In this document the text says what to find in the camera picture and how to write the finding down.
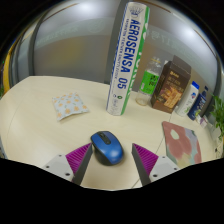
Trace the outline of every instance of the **cardboard box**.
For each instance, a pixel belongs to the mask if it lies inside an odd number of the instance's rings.
[[[172,113],[191,78],[191,66],[179,57],[164,65],[160,79],[151,98],[154,109]]]

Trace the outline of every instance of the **desk surface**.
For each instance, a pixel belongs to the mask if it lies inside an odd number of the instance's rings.
[[[52,97],[70,92],[78,92],[90,112],[57,121]],[[41,168],[55,155],[90,143],[92,134],[107,130],[119,139],[125,158],[122,163],[107,167],[93,153],[81,186],[129,189],[139,180],[132,143],[166,155],[162,122],[168,121],[195,131],[203,162],[215,159],[209,131],[195,121],[175,112],[170,115],[150,106],[139,106],[133,91],[125,113],[112,116],[106,111],[108,92],[106,84],[62,77],[34,76],[18,83],[0,101],[0,134],[7,157]]]

